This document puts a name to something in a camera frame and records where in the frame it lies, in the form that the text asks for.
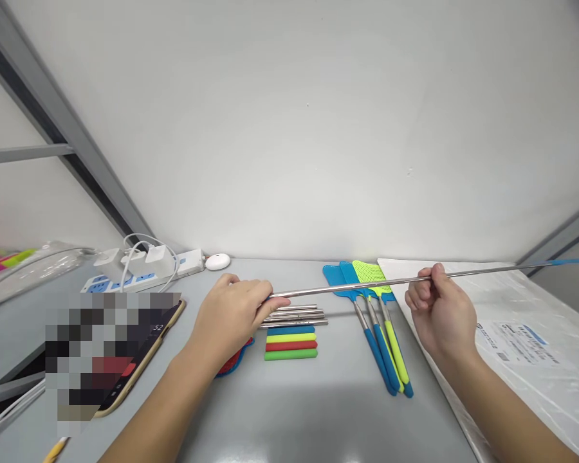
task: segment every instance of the forearm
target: forearm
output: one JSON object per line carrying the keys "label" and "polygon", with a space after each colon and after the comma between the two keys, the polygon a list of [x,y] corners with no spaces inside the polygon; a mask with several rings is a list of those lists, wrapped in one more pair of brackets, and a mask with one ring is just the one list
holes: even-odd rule
{"label": "forearm", "polygon": [[171,463],[190,420],[218,371],[187,344],[99,463]]}
{"label": "forearm", "polygon": [[501,462],[579,462],[477,352],[434,359]]}

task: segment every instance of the gray desk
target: gray desk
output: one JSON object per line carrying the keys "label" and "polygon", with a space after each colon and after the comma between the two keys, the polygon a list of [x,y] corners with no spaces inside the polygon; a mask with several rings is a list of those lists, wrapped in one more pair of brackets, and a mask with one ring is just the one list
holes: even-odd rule
{"label": "gray desk", "polygon": [[[323,286],[331,262],[234,260],[242,279],[267,278],[278,291]],[[145,401],[184,346],[198,307],[219,273],[178,280],[188,306],[121,407],[91,422],[66,446],[65,462],[96,462]],[[206,462],[475,462],[476,459],[398,309],[398,333],[415,396],[391,397],[351,302],[332,294],[316,303],[330,324],[317,327],[317,359],[264,362],[265,332],[231,375],[216,379],[178,461]],[[0,433],[0,462],[42,461],[56,442],[45,395]]]}
{"label": "gray desk", "polygon": [[0,380],[17,373],[17,367],[43,351],[45,299],[50,293],[78,292],[94,270],[91,262],[50,280],[0,305]]}

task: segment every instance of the right hand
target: right hand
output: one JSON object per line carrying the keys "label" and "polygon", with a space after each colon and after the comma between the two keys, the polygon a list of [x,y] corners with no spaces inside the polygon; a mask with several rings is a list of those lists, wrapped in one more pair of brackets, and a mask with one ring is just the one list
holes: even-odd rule
{"label": "right hand", "polygon": [[420,342],[436,362],[478,355],[472,301],[447,277],[442,264],[418,272],[419,277],[429,275],[431,281],[410,283],[405,292]]}
{"label": "right hand", "polygon": [[240,281],[236,275],[223,274],[199,306],[187,346],[221,368],[268,315],[291,303],[286,298],[267,299],[271,294],[268,281]]}

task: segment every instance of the power strip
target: power strip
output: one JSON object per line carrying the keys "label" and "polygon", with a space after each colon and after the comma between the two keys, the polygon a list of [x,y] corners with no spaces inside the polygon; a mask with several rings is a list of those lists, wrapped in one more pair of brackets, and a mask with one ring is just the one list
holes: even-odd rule
{"label": "power strip", "polygon": [[[189,251],[177,254],[179,267],[174,280],[193,275],[204,270],[204,254],[201,250]],[[152,288],[167,283],[171,278],[159,278],[154,273],[142,275],[140,277],[131,277],[124,282],[125,293],[137,293],[144,289]],[[105,275],[90,278],[81,293],[117,293],[120,291],[120,282],[110,281]]]}

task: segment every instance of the phone case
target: phone case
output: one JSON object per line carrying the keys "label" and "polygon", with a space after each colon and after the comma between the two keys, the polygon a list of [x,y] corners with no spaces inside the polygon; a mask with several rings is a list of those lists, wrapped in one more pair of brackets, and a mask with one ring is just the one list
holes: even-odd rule
{"label": "phone case", "polygon": [[122,388],[120,393],[116,396],[116,400],[114,400],[114,403],[106,410],[98,410],[95,413],[94,418],[101,418],[101,417],[107,416],[120,406],[120,404],[122,403],[124,398],[127,395],[129,395],[129,392],[133,388],[133,385],[137,382],[137,380],[140,377],[140,375],[142,374],[142,372],[146,369],[148,362],[150,362],[151,358],[154,356],[156,351],[161,346],[161,343],[163,343],[163,339],[164,339],[165,335],[171,329],[171,327],[174,326],[174,324],[176,323],[176,320],[178,319],[178,317],[180,316],[180,314],[182,313],[182,311],[184,310],[184,308],[186,306],[187,306],[187,303],[184,301],[184,299],[181,299],[180,305],[176,309],[176,313],[174,313],[174,315],[169,320],[169,322],[167,323],[165,328],[163,328],[163,331],[161,332],[161,334],[159,335],[157,340],[154,342],[154,344],[152,345],[152,347],[150,348],[150,350],[148,351],[146,356],[143,358],[141,363],[137,366],[137,368],[135,368],[135,371],[133,372],[132,376],[129,378],[129,380],[126,383],[126,385],[124,386],[124,388]]}

